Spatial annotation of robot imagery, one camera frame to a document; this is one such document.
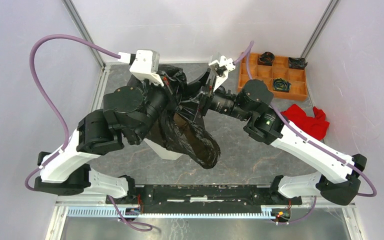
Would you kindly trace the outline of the black trash bag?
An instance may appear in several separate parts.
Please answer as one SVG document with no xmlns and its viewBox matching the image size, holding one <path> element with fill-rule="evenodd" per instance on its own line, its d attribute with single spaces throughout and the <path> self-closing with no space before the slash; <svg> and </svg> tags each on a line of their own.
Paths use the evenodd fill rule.
<svg viewBox="0 0 384 240">
<path fill-rule="evenodd" d="M 159 65 L 158 71 L 182 71 L 185 74 L 183 68 L 170 64 Z M 188 155 L 204 169 L 213 168 L 218 162 L 221 150 L 217 141 L 206 130 L 203 117 L 193 121 L 194 109 L 197 106 L 194 98 L 198 87 L 192 84 L 193 81 L 187 82 L 185 74 L 181 109 L 173 111 L 168 110 L 169 101 L 161 87 L 150 84 L 147 79 L 140 81 L 131 75 L 126 85 L 138 88 L 144 94 L 142 111 L 147 120 L 123 131 L 127 142 L 130 145 L 139 145 L 144 139 L 148 139 L 169 151 Z"/>
</svg>

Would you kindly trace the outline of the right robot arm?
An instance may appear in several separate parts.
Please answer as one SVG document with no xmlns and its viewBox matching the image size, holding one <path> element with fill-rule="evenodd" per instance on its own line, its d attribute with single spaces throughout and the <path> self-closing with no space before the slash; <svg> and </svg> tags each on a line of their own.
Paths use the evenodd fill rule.
<svg viewBox="0 0 384 240">
<path fill-rule="evenodd" d="M 283 150 L 315 169 L 312 174 L 278 175 L 269 189 L 269 199 L 282 204 L 287 199 L 304 196 L 323 197 L 346 206 L 359 196 L 367 158 L 348 155 L 328 147 L 286 119 L 273 105 L 273 93 L 258 79 L 248 80 L 233 94 L 219 90 L 218 75 L 208 69 L 188 84 L 197 100 L 197 116 L 212 110 L 245 121 L 244 131 L 259 143 Z"/>
</svg>

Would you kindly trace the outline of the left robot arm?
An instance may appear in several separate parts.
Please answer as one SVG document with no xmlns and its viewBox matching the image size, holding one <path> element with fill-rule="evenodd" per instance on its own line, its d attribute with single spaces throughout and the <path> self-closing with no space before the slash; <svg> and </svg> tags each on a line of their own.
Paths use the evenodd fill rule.
<svg viewBox="0 0 384 240">
<path fill-rule="evenodd" d="M 126 86 L 104 95 L 103 107 L 79 122 L 67 144 L 53 153 L 41 152 L 33 189 L 58 196 L 91 192 L 133 203 L 137 190 L 131 177 L 100 173 L 89 162 L 122 150 L 123 140 L 141 144 L 161 114 L 178 106 L 186 82 L 164 71 L 157 75 L 162 85 L 132 76 Z"/>
</svg>

